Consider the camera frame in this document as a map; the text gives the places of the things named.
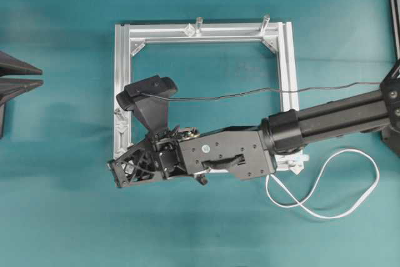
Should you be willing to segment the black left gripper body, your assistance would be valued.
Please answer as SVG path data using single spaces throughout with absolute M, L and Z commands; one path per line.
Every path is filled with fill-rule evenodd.
M 0 105 L 0 138 L 4 136 L 6 104 Z

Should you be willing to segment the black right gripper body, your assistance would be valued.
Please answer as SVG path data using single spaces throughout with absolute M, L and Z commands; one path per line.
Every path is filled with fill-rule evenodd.
M 139 143 L 128 147 L 120 157 L 107 163 L 117 188 L 127 188 L 144 183 L 153 183 L 177 177 L 192 177 L 179 154 L 179 142 L 199 136 L 196 128 L 164 129 L 148 132 Z

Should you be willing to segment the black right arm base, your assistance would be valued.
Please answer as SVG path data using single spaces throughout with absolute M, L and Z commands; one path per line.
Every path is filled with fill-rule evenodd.
M 386 127 L 381 131 L 382 142 L 398 156 L 400 155 L 400 135 L 397 131 Z

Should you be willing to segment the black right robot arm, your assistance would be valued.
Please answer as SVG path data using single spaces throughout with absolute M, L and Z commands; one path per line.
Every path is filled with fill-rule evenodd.
M 168 127 L 168 107 L 177 92 L 169 77 L 153 76 L 128 84 L 116 97 L 120 107 L 147 129 L 139 143 L 110 160 L 116 186 L 192 177 L 225 170 L 241 180 L 276 172 L 276 156 L 293 154 L 329 138 L 380 129 L 399 131 L 399 65 L 379 89 L 307 109 L 290 109 L 257 126 L 231 126 L 199 134 L 195 128 Z

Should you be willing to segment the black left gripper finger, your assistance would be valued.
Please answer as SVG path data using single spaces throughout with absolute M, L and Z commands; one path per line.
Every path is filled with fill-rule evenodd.
M 1 79 L 1 103 L 42 86 L 40 79 Z
M 42 70 L 1 51 L 1 76 L 42 75 Z

